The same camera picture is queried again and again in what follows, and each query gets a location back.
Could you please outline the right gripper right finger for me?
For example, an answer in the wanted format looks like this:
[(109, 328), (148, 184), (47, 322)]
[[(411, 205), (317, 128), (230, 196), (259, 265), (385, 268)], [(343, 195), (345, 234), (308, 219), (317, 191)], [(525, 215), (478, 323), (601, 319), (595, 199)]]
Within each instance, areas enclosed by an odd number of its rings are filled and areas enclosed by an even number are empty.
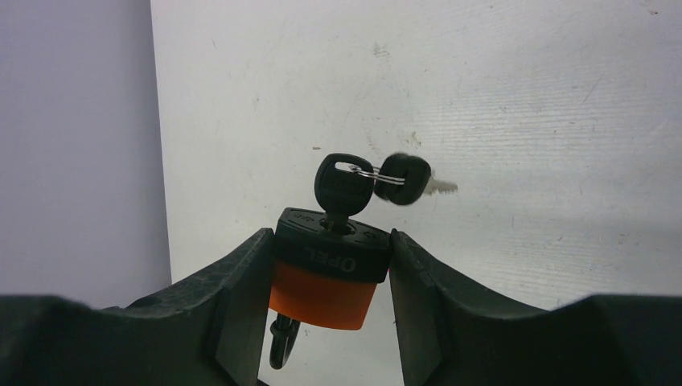
[(595, 294), (555, 310), (508, 298), (392, 232), (407, 385), (678, 385), (681, 300)]

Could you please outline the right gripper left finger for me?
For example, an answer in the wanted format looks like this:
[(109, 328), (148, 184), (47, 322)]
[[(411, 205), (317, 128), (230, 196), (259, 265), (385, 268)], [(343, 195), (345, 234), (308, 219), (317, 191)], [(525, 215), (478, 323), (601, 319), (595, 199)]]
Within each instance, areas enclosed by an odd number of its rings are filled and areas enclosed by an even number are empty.
[(273, 244), (273, 231), (262, 228), (227, 256), (125, 308), (2, 296), (2, 384), (257, 384)]

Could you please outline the orange padlock with key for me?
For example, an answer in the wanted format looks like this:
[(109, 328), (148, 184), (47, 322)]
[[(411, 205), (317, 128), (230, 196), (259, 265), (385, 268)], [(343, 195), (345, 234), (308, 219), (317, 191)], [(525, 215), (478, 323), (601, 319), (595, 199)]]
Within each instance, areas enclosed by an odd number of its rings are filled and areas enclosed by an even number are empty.
[(286, 364), (303, 323), (360, 329), (377, 285), (387, 276), (392, 258), (387, 232), (354, 220), (333, 232), (327, 223), (320, 211), (293, 207), (278, 219), (269, 299), (277, 314), (269, 328), (273, 369)]

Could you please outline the black headed padlock key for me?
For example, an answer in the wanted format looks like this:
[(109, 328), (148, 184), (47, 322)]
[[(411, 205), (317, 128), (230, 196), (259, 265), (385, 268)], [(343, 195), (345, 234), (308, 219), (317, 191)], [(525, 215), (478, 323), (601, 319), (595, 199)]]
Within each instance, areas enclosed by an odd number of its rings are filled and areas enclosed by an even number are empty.
[(322, 226), (337, 234), (350, 232), (349, 219), (373, 196), (409, 206), (425, 195), (456, 192), (457, 183), (435, 178), (426, 160), (404, 152), (389, 155), (379, 167), (352, 154), (328, 154), (314, 180), (314, 195), (324, 211)]

